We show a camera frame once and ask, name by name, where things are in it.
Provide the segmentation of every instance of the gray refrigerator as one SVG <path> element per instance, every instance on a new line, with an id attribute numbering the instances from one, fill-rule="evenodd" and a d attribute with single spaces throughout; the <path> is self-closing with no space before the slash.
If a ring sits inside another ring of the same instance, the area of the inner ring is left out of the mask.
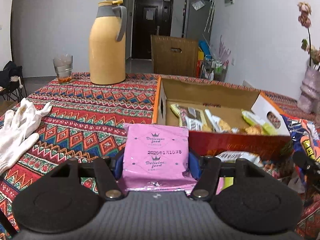
<path id="1" fill-rule="evenodd" d="M 192 4 L 198 0 L 186 0 L 184 8 L 184 20 L 183 20 L 183 31 L 182 38 L 187 38 L 191 40 L 204 40 L 203 35 L 207 42 L 210 42 L 211 28 L 209 24 L 207 30 L 204 31 L 204 28 L 207 23 L 207 19 L 210 12 L 211 2 L 204 0 L 205 5 L 196 10 Z"/>

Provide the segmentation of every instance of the thermos lid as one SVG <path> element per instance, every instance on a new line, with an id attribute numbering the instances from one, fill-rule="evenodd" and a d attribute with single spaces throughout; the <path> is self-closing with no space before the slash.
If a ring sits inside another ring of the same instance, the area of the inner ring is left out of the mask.
<path id="1" fill-rule="evenodd" d="M 123 0 L 116 0 L 116 1 L 112 1 L 112 0 L 107 0 L 107 1 L 102 1 L 99 2 L 99 6 L 108 6 L 108 5 L 120 5 L 123 3 Z"/>

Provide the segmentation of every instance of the tile floor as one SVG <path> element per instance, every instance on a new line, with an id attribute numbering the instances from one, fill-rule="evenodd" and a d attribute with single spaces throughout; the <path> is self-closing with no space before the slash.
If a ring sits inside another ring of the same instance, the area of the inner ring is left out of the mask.
<path id="1" fill-rule="evenodd" d="M 153 66 L 151 60 L 143 59 L 127 59 L 125 64 L 126 73 L 153 73 Z M 25 78 L 25 86 L 28 95 L 32 94 L 34 91 L 48 84 L 51 80 L 55 79 L 55 76 L 49 77 L 31 77 Z"/>

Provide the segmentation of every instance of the glove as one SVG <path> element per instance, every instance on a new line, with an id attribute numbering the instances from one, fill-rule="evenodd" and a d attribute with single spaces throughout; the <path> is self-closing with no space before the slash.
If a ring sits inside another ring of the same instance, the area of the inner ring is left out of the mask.
<path id="1" fill-rule="evenodd" d="M 32 133 L 51 109 L 50 102 L 42 110 L 37 110 L 33 103 L 23 98 L 16 114 L 12 110 L 5 113 L 4 125 L 0 129 L 0 175 L 38 141 L 39 134 Z"/>

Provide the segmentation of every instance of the pink wrapper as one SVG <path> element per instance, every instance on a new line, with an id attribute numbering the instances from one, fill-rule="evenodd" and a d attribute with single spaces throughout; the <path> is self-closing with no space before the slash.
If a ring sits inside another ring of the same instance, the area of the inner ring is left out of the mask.
<path id="1" fill-rule="evenodd" d="M 124 124 L 127 142 L 119 185 L 128 191 L 180 191 L 196 184 L 188 169 L 186 128 Z"/>

